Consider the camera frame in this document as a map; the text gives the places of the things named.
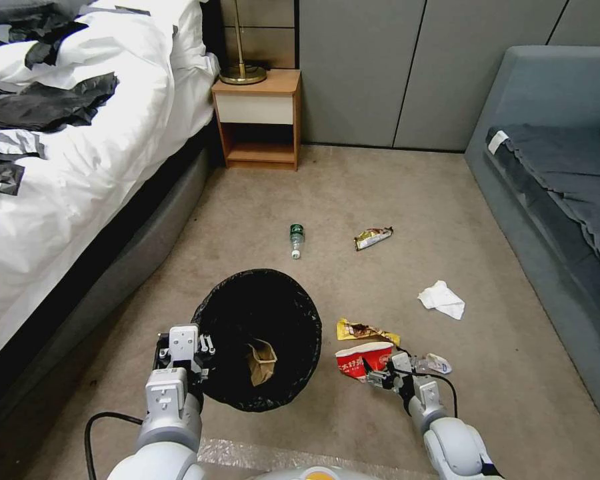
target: plastic water bottle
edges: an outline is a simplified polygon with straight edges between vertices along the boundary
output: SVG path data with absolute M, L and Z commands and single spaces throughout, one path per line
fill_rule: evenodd
M 289 231 L 289 240 L 291 240 L 291 258 L 298 260 L 300 258 L 300 244 L 305 241 L 305 229 L 299 223 L 294 223 Z

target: nightstand drawer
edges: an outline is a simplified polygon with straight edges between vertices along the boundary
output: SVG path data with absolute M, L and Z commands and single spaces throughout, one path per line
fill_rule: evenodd
M 292 97 L 216 93 L 215 102 L 221 122 L 293 125 Z

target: brass lamp base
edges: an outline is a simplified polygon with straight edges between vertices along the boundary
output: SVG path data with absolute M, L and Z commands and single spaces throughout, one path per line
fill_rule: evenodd
M 241 68 L 238 65 L 228 67 L 220 72 L 220 80 L 230 85 L 251 85 L 262 82 L 266 78 L 267 71 L 253 65 L 245 65 L 244 74 L 241 74 Z

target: beige carpet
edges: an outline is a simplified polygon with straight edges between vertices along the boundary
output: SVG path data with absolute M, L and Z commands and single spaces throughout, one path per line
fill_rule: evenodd
M 307 234 L 299 261 L 288 245 L 296 222 Z M 354 251 L 355 234 L 388 225 L 392 238 Z M 322 357 L 284 408 L 247 414 L 206 402 L 207 445 L 238 447 L 221 457 L 207 449 L 205 460 L 221 464 L 210 466 L 212 478 L 246 478 L 266 467 L 263 458 L 286 465 L 305 454 L 432 478 L 400 400 L 338 372 L 333 354 L 351 346 L 335 338 L 345 316 L 399 333 L 412 352 L 446 357 L 460 416 L 507 478 L 600 479 L 600 416 L 462 156 L 340 147 L 304 147 L 297 173 L 216 171 L 164 265 L 1 429 L 0 479 L 86 478 L 89 416 L 142 416 L 156 334 L 188 322 L 220 280 L 254 267 L 282 270 L 312 296 Z M 438 279 L 466 301 L 461 321 L 416 299 Z M 101 479 L 132 452 L 136 432 L 97 424 Z

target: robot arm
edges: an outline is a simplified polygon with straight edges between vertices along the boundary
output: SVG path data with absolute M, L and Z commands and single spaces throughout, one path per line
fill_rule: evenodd
M 109 480 L 201 480 L 196 465 L 202 432 L 205 356 L 212 355 L 211 338 L 198 326 L 173 327 L 157 343 L 154 370 L 145 386 L 147 416 L 134 455 L 122 460 Z
M 502 479 L 478 430 L 448 416 L 436 380 L 414 373 L 408 353 L 394 355 L 386 370 L 372 370 L 366 362 L 365 368 L 369 384 L 400 395 L 442 480 Z
M 147 416 L 142 422 L 134 455 L 122 460 L 109 480 L 202 480 L 197 465 L 203 405 L 201 383 L 204 365 L 215 353 L 208 335 L 198 326 L 173 327 L 157 342 L 154 370 L 145 386 Z M 382 371 L 365 363 L 367 382 L 393 390 L 403 399 L 405 410 L 424 437 L 429 459 L 442 480 L 502 478 L 487 454 L 478 431 L 450 417 L 440 402 L 438 384 L 432 376 L 415 373 L 407 353 L 394 355 Z M 279 471 L 260 480 L 318 478 L 373 480 L 361 473 L 335 467 L 312 467 Z M 95 480 L 95 474 L 89 474 Z

